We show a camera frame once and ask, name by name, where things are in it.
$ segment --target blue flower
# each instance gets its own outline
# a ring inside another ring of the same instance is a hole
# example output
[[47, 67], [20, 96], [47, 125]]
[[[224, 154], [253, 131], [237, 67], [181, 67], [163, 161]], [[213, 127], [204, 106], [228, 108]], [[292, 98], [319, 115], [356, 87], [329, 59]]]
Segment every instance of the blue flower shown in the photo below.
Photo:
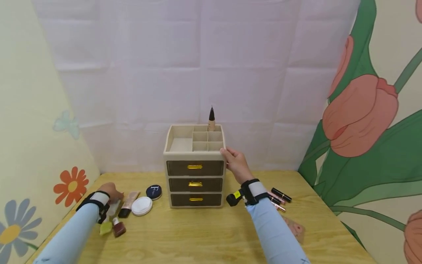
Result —
[[12, 252], [12, 245], [16, 250], [19, 257], [23, 257], [28, 252], [28, 245], [32, 245], [22, 241], [34, 240], [37, 238], [38, 233], [30, 231], [37, 227], [42, 219], [37, 218], [30, 222], [32, 216], [34, 216], [36, 207], [33, 206], [29, 210], [29, 199], [25, 199], [17, 208], [15, 200], [11, 200], [6, 203], [4, 207], [4, 214], [6, 216], [6, 222], [8, 227], [6, 228], [0, 223], [0, 263], [7, 263]]
[[70, 111], [64, 110], [62, 116], [57, 118], [53, 125], [54, 131], [67, 131], [69, 132], [73, 139], [79, 138], [79, 125], [78, 120], [74, 117], [70, 119]]

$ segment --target gold drawer handle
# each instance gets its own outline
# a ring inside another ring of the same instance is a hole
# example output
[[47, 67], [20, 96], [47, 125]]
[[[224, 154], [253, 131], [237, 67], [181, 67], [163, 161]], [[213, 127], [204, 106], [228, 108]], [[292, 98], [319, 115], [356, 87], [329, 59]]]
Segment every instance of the gold drawer handle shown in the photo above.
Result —
[[189, 182], [189, 187], [202, 187], [202, 182]]
[[189, 198], [189, 201], [202, 201], [203, 198]]
[[188, 169], [202, 169], [202, 165], [188, 165]]

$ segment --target brown drawer front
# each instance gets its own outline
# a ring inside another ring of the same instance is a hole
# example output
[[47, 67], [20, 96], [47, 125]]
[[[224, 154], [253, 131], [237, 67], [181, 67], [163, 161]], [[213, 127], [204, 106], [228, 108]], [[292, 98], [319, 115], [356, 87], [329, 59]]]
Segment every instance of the brown drawer front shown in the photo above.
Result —
[[173, 206], [220, 206], [221, 194], [171, 194]]
[[171, 192], [221, 192], [223, 189], [223, 179], [169, 179]]
[[167, 161], [169, 176], [221, 176], [224, 161]]

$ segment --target table surface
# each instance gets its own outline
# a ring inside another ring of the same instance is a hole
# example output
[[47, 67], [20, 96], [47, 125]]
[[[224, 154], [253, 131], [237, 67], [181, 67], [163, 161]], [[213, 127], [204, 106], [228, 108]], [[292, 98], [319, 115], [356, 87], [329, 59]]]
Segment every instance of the table surface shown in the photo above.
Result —
[[[295, 171], [254, 174], [268, 189], [275, 187], [293, 198], [292, 203], [285, 206], [287, 212], [283, 216], [305, 226], [302, 247], [312, 264], [376, 263], [300, 174]], [[223, 208], [170, 209], [164, 173], [106, 173], [94, 182], [86, 195], [106, 182], [115, 182], [117, 189], [126, 194], [140, 191], [140, 196], [145, 195], [148, 186], [159, 184], [163, 195], [154, 201], [147, 215], [131, 214], [121, 219], [127, 230], [121, 237], [114, 238], [112, 233], [100, 236], [99, 225], [95, 225], [79, 263], [266, 263], [250, 215], [241, 203], [236, 207], [225, 203]], [[238, 189], [239, 184], [227, 171], [226, 194]], [[32, 263], [75, 214], [77, 205], [27, 263]]]

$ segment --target nail polish bottle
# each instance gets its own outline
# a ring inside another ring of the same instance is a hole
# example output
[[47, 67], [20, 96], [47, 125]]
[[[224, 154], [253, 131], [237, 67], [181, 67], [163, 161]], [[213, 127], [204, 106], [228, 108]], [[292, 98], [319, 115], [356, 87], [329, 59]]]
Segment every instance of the nail polish bottle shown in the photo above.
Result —
[[126, 233], [126, 227], [117, 217], [113, 218], [113, 234], [114, 237], [119, 237]]

